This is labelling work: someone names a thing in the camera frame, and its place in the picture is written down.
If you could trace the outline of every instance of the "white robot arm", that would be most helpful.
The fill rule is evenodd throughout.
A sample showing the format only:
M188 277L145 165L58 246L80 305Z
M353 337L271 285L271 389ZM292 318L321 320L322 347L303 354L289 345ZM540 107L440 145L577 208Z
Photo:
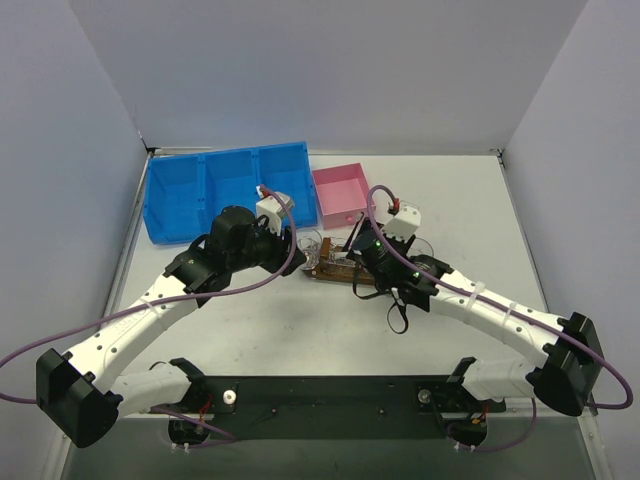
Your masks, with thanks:
M287 205L289 197L281 195ZM258 217L242 207L227 207L213 222L211 233L198 238L167 266L132 305L138 308L60 355L51 349L37 363L37 402L42 410L79 447L91 445L115 423L131 413L183 400L203 374L184 359L172 360L146 372L121 375L129 363L171 325L202 307L202 293L225 289L231 274L253 266L274 273L295 249L282 275L306 261L292 243L289 227L282 230L283 209L272 197L257 204ZM419 211L406 203L395 205L394 217L382 227L394 249L408 251L420 225ZM537 312L493 293L449 265L421 255L408 260L441 280L434 284L389 255L378 241L371 222L358 225L350 255L376 279L382 293L396 301L457 319L509 345L521 358L505 361L463 359L447 380L458 382L476 400L501 401L538 397L551 408L579 415L600 371L550 332L513 316L529 317L558 331L570 332L600 350L589 319L574 314L570 320ZM462 295L456 289L473 292ZM193 298L157 304L162 298ZM497 308L477 301L482 295Z
M602 357L591 320L578 313L564 319L536 311L488 290L482 282L468 279L433 257L408 257L420 226L420 212L397 199L389 212L393 218L386 225L377 225L378 234L369 219L356 226L358 235L351 245L352 258L374 276L378 291L393 293L396 301L402 303L398 304L400 309L413 304L459 320L521 355L501 361L467 362L462 383L465 389L477 400L538 398L558 412L580 415L601 366L553 332L567 334ZM380 234L404 262L383 245ZM406 263L414 269L407 268ZM415 271L415 267L428 272L431 280ZM404 311L401 313L406 321ZM518 318L523 316L548 328Z

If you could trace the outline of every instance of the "screw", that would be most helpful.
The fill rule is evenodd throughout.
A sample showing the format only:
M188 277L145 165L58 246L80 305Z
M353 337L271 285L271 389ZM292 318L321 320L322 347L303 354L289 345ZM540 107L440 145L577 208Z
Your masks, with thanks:
M420 403L429 403L431 401L431 392L427 389L422 389L418 392L418 401Z

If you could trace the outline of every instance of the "cable tie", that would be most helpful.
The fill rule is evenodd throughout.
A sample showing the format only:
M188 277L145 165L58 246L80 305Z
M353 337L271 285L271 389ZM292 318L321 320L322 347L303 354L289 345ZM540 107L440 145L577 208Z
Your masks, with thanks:
M469 325L469 320L471 319L471 309L473 308L473 304L476 303L476 299L478 298L478 294L484 291L484 283L478 282L476 283L473 292L469 296L469 301L467 305L464 307L466 313L464 316L464 324Z
M147 302L147 301L146 301L144 298L142 298L142 297L140 297L140 301L141 301L142 303L144 303L144 304L147 306L147 308L149 308L149 310L153 311L153 313L155 313L155 314L156 314L156 317L160 317L160 311L156 308L156 306L155 306L155 305L152 305L151 303Z
M509 320L509 317L511 316L511 312L513 311L514 308L516 308L518 304L516 302L511 302L509 304L509 308L507 309L507 311L504 313L504 317L502 317L502 325L500 326L500 328L502 329L501 332L501 336L502 336L502 343L504 343L505 345L507 344L505 338L504 338L504 333L505 333L505 326L507 325L507 320Z

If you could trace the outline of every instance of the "black strap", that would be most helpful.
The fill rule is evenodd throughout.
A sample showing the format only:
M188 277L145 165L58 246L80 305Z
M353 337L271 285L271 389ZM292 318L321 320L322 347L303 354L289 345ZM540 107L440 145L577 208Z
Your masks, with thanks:
M404 321L404 328L402 330L396 330L395 328L393 328L391 326L391 319L389 319L389 315L391 314L391 310L393 310L394 307L398 307L398 311L400 312L400 316L402 317L402 320ZM389 328L391 329L391 331L393 333L395 333L396 335L402 335L404 333L407 333L407 330L409 330L409 319L407 318L407 306L406 305L400 305L398 303L397 300L393 300L393 305L391 305L391 307L389 307L389 311L387 312L387 325L389 325Z
M377 291L376 293L372 293L370 295L358 295L358 277L360 276L360 269L362 265L360 265L360 259L356 257L355 259L356 267L353 272L353 283L351 284L353 289L353 294L358 297L360 300L371 300L372 298L379 297L381 295L385 295L385 292Z
M348 252L349 251L349 247L351 246L351 242L353 241L353 237L355 236L356 231L358 230L358 227L360 226L360 222L364 221L364 214L362 212L360 212L358 214L358 217L359 217L358 221L353 226L353 230L351 230L351 234L349 235L349 238L347 238L347 241L342 246L342 252Z

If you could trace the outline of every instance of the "electrical wire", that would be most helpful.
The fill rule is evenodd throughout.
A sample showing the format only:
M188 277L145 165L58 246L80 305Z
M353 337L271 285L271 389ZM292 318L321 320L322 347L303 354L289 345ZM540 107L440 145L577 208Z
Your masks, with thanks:
M389 197L391 198L391 201L393 202L393 205L395 208L398 208L399 206L399 199L393 194L393 192L386 186L384 185L376 185L374 187L371 188L371 190L369 190L369 194L367 195L367 215L369 215L369 218L372 219L371 221L371 227L373 228L373 231L375 232L376 236L378 237L378 240L380 240L382 242L382 244L385 246L385 248L389 251L389 253L391 253L391 255L393 255L400 263L402 263L404 266L406 266L407 268L410 268L411 270L413 270L414 272L418 272L420 275L422 275L423 277L427 278L428 280L434 282L437 285L440 285L448 290L451 290L452 292L455 292L459 295L463 295L465 297L470 297L472 295L472 292L468 292L466 290L464 290L463 288L458 288L454 285L450 285L444 281L442 281L441 279L439 279L438 277L435 277L433 275L431 275L429 272L426 272L424 270L422 270L421 268L417 267L416 265L414 265L413 263L411 263L409 260L407 260L406 258L404 258L400 253L398 253L395 248L393 248L393 246L389 243L389 241L385 238L384 234L382 233L382 231L380 230L380 227L378 227L377 223L375 222L375 214L373 211L373 194L375 192L377 192L378 190L382 190L384 191L387 195L389 195ZM500 303L496 302L495 300L491 299L491 298L487 298L483 295L478 295L476 297L476 299L482 303L485 303L487 305L490 305L494 308L497 308L498 310L500 310L501 312L507 312L509 311L508 307L505 307L504 305L501 305ZM556 335L557 337L561 338L562 340L564 340L565 342L573 345L574 347L582 350L584 353L586 353L587 355L589 355L591 358L593 358L599 365L601 365L602 367L604 367L606 370L609 371L609 373L611 373L616 380L618 380L618 382L620 382L620 385L622 386L622 388L625 391L625 394L627 396L626 400L622 403L587 403L588 406L593 407L593 408L601 408L603 410L624 410L626 408L629 408L632 404L633 404L633 390L631 389L631 385L629 385L629 382L622 376L622 374L620 372L618 372L618 370L616 370L616 368L611 365L607 360L605 360L603 357L601 357L600 355L598 355L595 351L593 351L591 348L587 347L586 345L584 345L583 343L579 342L578 340L576 340L575 338L571 337L570 335L567 335L564 332L561 332L559 330L556 330L553 327L550 327L549 325L536 320L535 318L531 318L528 315L525 315L523 313L520 312L516 312L515 310L511 310L510 314L513 315L516 318L519 318L520 320L524 320L525 322L534 325L538 328L541 328L542 330L545 330L549 333L552 333L553 335Z
M207 400L207 403L205 403L203 405L203 407L200 409L200 421L203 422L204 421L204 416L205 414L209 411L209 409L211 408L211 404L213 403L213 395L209 394L209 398Z
M167 364L167 362L163 362L162 360L158 360L157 362L154 362L154 363L151 364L151 366L149 367L149 370L153 370L158 365L166 365L166 364Z
M151 412L152 413L162 413L164 415L169 415L171 417L175 417L175 418L179 418L180 420L184 420L185 422L189 422L189 423L193 423L194 425L197 425L199 427L202 427L206 430L209 430L210 432L214 432L217 433L219 435L222 435L224 437L227 437L226 440L214 440L211 442L204 442L201 443L199 445L190 445L189 449L199 449L199 448L208 448L208 447L215 447L217 445L228 445L230 443L236 443L238 441L238 439L235 437L235 435L233 435L232 433L227 432L226 430L222 430L221 428L218 427L214 427L213 425L209 425L206 422L203 422L201 420L196 420L195 418L191 418L187 415L183 415L181 413L177 413L177 412L172 412L171 410L167 410L166 408L162 408L162 407L152 407L151 408Z
M502 445L496 445L495 447L471 447L469 445L465 445L464 443L458 442L455 438L451 436L451 432L455 426L455 422L447 425L446 432L447 436L451 438L451 440L456 442L456 445L462 448L463 450L467 450L473 453L497 453L503 452L510 448L515 447L516 445L520 445L522 442L527 440L531 434L535 431L536 426L538 425L538 405L536 404L536 400L534 398L531 399L531 423L529 424L529 428L518 438L515 440L511 440L510 442L504 443Z
M152 302L149 302L149 303L143 303L141 305L136 305L135 307L129 307L125 310L121 310L120 312L115 312L115 313L112 313L111 315L107 315L106 317L103 317L100 320L96 320L94 322L88 323L87 325L72 328L71 330L67 330L55 335L51 335L50 337L46 337L41 340L32 342L28 345L25 345L24 347L17 349L15 352L7 355L2 360L0 360L0 368L4 367L7 363L9 363L14 358L22 355L25 352L28 352L29 350L33 350L34 348L37 348L41 345L45 345L47 343L60 340L61 338L70 337L71 335L75 335L76 333L84 332L85 330L89 330L90 328L98 327L103 323L111 322L118 318L126 317L127 315L131 315L133 313L146 310L150 308L150 306L155 307L157 305L163 305L165 303L180 302L185 300L199 300L199 299L209 299L214 297L226 297L228 295L237 295L239 293L246 293L252 290L256 290L272 282L276 278L278 278L289 267L289 264L292 262L293 257L296 253L296 245L297 245L296 224L293 219L293 215L291 214L291 210L289 210L289 207L287 207L287 204L275 192L269 190L264 186L261 186L261 191L263 192L263 194L267 196L272 196L273 198L276 199L276 201L280 204L285 214L287 215L287 218L289 219L289 224L291 225L291 249L289 251L289 255L287 256L287 259L284 261L282 266L276 272L272 273L264 280L254 283L253 285L236 288L234 290L223 290L221 292L195 293L191 295L177 295L175 297L160 298L158 300L153 300ZM22 404L29 404L29 405L36 404L35 398L15 397L13 395L7 395L6 393L2 393L2 392L0 392L0 400L6 400L7 402L22 403Z
M489 401L485 400L484 409L482 410L482 413L480 414L480 416L478 418L474 418L473 420L471 420L471 423L473 423L474 425L477 425L482 420L486 420L487 413L489 413Z

